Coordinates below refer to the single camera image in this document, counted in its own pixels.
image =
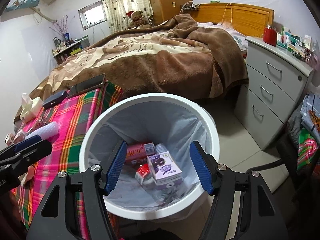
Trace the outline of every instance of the santa hat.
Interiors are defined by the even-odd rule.
[[[126,13],[126,15],[129,17],[129,18],[131,18],[131,15],[134,13],[134,11],[129,11],[129,12],[127,12]]]

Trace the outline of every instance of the tile floor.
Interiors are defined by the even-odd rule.
[[[251,135],[233,115],[230,104],[221,100],[205,108],[216,123],[220,140],[220,157],[218,163],[223,163],[234,171],[245,172],[248,168],[271,163],[279,159],[275,149],[264,152],[260,150]],[[261,172],[271,191],[275,191],[288,177],[288,171],[282,165]],[[150,231],[161,227],[171,231],[183,240],[198,240],[204,223],[208,217],[213,197],[208,196],[202,206],[190,217],[182,221],[171,223],[153,223],[149,221],[139,222],[138,227],[142,231]],[[234,236],[239,213],[240,193],[235,193],[234,208],[231,215],[229,231],[226,239]]]

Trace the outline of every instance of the window frame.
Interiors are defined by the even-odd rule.
[[[87,16],[85,15],[85,12],[90,10],[90,9],[93,9],[95,7],[98,7],[100,5],[102,7],[104,20],[100,20],[100,22],[95,22],[93,24],[89,24],[89,22],[87,21]],[[95,3],[92,3],[92,4],[90,4],[90,5],[86,6],[86,7],[78,10],[78,13],[79,13],[79,18],[80,18],[80,22],[81,22],[83,30],[87,30],[87,29],[89,29],[89,28],[91,28],[91,27],[93,27],[93,26],[95,26],[97,24],[103,23],[103,22],[105,22],[107,20],[106,12],[104,10],[104,6],[103,6],[103,1],[102,0],[99,0],[99,1],[97,1]]]

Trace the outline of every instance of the heart patterned curtain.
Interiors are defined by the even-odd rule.
[[[129,11],[143,11],[147,18],[153,15],[150,0],[103,0],[107,20],[111,21],[113,32],[128,28],[131,20],[126,13]]]

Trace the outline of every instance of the plaid fabric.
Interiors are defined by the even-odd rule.
[[[297,171],[301,170],[305,165],[311,163],[311,160],[317,149],[318,144],[316,140],[310,135],[307,129],[302,128],[299,134]]]
[[[34,122],[44,116],[59,124],[59,134],[50,138],[52,153],[34,164],[35,175],[24,187],[12,190],[18,200],[22,221],[29,228],[32,217],[44,193],[59,171],[69,174],[79,172],[79,152],[84,135],[94,120],[110,106],[121,100],[122,89],[107,81],[102,89],[65,99],[59,105],[42,109],[38,117],[24,128],[27,131]],[[88,239],[82,195],[78,195],[78,214],[82,237]]]

